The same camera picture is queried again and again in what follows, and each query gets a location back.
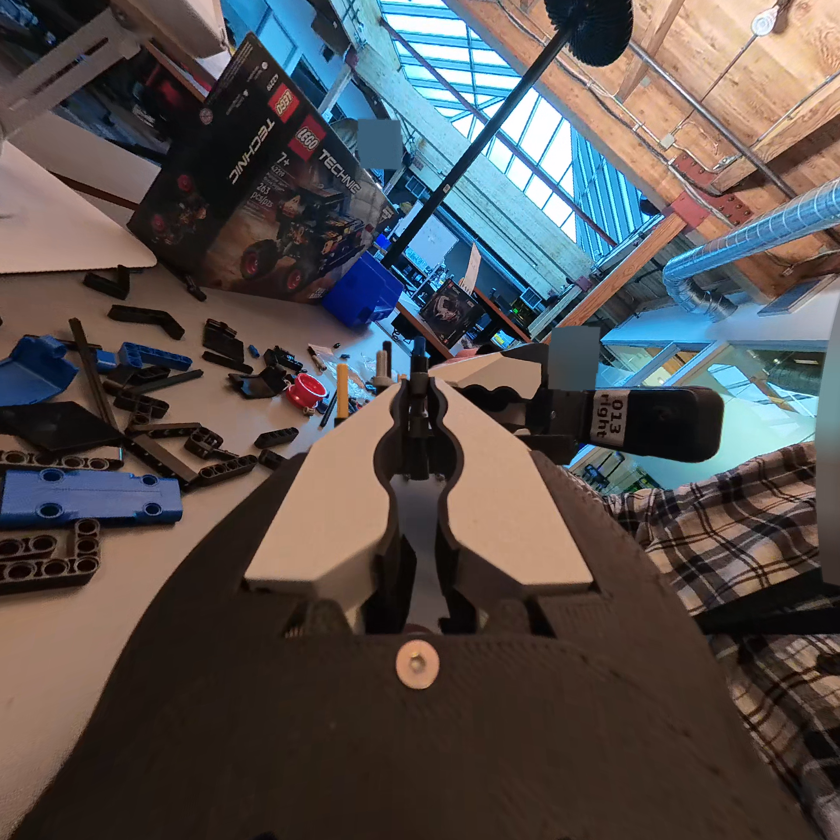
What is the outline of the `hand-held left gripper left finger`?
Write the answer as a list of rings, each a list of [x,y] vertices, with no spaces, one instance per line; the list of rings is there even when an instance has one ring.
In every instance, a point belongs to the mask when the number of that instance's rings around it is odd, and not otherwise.
[[[403,472],[408,381],[314,444],[245,572],[253,592],[333,601],[369,634],[399,634],[416,571],[392,480]]]

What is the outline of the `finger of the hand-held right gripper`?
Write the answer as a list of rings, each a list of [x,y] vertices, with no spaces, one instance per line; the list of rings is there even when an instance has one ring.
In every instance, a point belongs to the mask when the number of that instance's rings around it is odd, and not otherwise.
[[[520,398],[512,399],[509,395],[491,392],[461,392],[461,395],[481,412],[488,415],[511,434],[529,437],[527,425],[528,402]]]
[[[429,375],[460,389],[477,385],[489,392],[507,388],[534,396],[548,380],[548,359],[548,350],[466,351],[434,366]]]

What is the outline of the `toy brick assembly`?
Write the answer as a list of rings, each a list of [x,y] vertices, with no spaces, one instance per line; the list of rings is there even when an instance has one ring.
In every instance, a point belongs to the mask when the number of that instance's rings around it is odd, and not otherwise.
[[[311,451],[332,477],[356,480],[362,491],[392,494],[392,478],[427,480],[443,476],[445,454],[436,440],[434,421],[427,413],[434,406],[426,357],[426,341],[414,341],[411,373],[407,381],[388,386],[378,403],[370,404],[368,416],[357,413],[337,427]]]

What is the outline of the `person's right forearm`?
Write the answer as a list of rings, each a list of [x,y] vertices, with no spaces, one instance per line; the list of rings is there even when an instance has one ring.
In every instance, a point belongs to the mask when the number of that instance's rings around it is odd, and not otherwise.
[[[692,616],[819,567],[813,442],[672,490],[606,496],[603,505]]]

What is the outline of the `grey desk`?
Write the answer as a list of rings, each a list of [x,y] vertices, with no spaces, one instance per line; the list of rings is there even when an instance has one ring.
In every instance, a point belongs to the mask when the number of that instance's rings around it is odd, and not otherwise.
[[[301,429],[288,455],[311,446],[324,430],[284,399],[248,401],[229,391],[226,371],[201,360],[206,319],[226,322],[245,345],[279,345],[300,359],[310,344],[339,343],[355,365],[371,361],[392,333],[389,322],[352,331],[321,308],[220,290],[199,302],[161,266],[133,276],[129,304],[169,312],[185,330],[181,340],[110,320],[109,299],[84,287],[79,273],[2,276],[1,294],[3,358],[25,334],[68,338],[71,318],[107,350],[130,341],[190,356],[203,377],[164,392],[171,407],[166,420],[199,422],[239,455],[253,452],[256,437],[268,430]],[[88,585],[2,598],[2,838],[73,749],[123,646],[162,585],[268,476],[256,467],[243,478],[189,493],[183,518],[172,527],[108,529],[100,571]]]

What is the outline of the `black building toy box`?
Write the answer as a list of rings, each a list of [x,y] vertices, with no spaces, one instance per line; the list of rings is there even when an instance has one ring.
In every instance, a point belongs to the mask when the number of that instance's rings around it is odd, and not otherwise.
[[[200,287],[318,306],[395,215],[248,33],[128,230]]]
[[[442,283],[419,312],[419,318],[448,350],[485,315],[483,306],[451,279]]]

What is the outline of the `black hinged toy panel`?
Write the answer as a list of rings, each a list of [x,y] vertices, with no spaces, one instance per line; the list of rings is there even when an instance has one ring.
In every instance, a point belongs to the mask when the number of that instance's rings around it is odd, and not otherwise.
[[[244,398],[271,399],[285,392],[292,379],[287,371],[279,366],[267,366],[259,374],[230,373],[228,382]]]
[[[237,337],[237,331],[225,322],[208,318],[203,327],[202,345],[206,350],[242,363],[245,361],[245,346]]]

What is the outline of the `blue storage bin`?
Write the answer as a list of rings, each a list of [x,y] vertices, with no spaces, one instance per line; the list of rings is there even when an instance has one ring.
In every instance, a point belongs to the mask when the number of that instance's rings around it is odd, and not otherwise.
[[[322,300],[322,308],[349,329],[390,316],[404,292],[401,280],[370,253],[363,253]]]

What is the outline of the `heap of black blue beams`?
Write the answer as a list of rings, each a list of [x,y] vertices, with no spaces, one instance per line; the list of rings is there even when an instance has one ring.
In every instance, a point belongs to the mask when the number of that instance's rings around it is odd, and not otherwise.
[[[2,436],[28,445],[2,447],[2,480],[10,469],[119,471],[175,479],[183,499],[190,491],[245,477],[255,467],[285,464],[276,447],[237,455],[201,423],[158,423],[169,404],[153,399],[152,392],[203,375],[190,358],[136,343],[108,353],[89,343],[78,319],[69,326],[73,340],[57,340],[79,369],[74,381],[45,402],[2,406]],[[101,565],[105,527],[146,526],[82,519],[59,528],[2,530],[2,596],[88,584]]]

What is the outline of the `blue flat toy panel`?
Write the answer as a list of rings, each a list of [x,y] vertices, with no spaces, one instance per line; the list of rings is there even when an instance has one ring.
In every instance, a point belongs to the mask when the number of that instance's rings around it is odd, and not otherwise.
[[[2,480],[1,528],[56,529],[82,519],[120,527],[174,524],[183,516],[176,479],[128,472],[10,469]]]

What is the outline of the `black pole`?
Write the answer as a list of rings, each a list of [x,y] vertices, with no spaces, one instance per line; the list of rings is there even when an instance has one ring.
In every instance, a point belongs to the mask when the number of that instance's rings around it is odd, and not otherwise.
[[[586,65],[605,67],[629,46],[634,26],[632,2],[556,1],[544,2],[544,6],[554,28],[553,36],[492,117],[487,118],[478,108],[473,108],[474,116],[484,123],[482,130],[444,176],[441,185],[434,189],[419,215],[387,249],[382,261],[384,267],[392,267],[404,254],[414,236],[443,204],[481,152],[498,136],[503,123],[564,47],[569,47],[572,56]]]

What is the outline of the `black angled toy beam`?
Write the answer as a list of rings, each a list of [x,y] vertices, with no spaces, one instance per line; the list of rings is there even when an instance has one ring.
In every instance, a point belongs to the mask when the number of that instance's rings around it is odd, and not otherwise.
[[[131,271],[126,266],[117,266],[113,278],[88,272],[82,279],[82,284],[108,297],[125,301],[131,290]]]
[[[173,340],[182,340],[185,335],[183,326],[169,312],[164,310],[115,304],[108,311],[108,318],[115,322],[146,324],[159,327]]]

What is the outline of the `person's plaid shirt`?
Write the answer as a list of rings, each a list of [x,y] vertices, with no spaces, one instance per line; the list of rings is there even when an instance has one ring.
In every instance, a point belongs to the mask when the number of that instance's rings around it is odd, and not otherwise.
[[[824,838],[839,838],[839,636],[708,638],[761,758]]]

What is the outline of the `white book stand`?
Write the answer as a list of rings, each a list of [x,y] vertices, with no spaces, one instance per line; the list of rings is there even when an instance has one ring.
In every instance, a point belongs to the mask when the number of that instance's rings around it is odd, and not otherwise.
[[[154,37],[186,58],[228,46],[220,2],[106,2],[90,22],[2,82],[2,274],[131,269],[157,258],[124,227],[29,158],[13,140],[34,130],[56,140],[46,116]]]

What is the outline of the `silver air duct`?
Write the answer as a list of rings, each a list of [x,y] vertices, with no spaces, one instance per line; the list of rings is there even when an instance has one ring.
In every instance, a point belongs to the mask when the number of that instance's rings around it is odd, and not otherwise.
[[[695,282],[696,274],[821,233],[838,222],[839,180],[836,178],[727,235],[672,258],[662,270],[663,283],[668,295],[684,310],[721,322],[737,306],[722,295],[700,289]]]

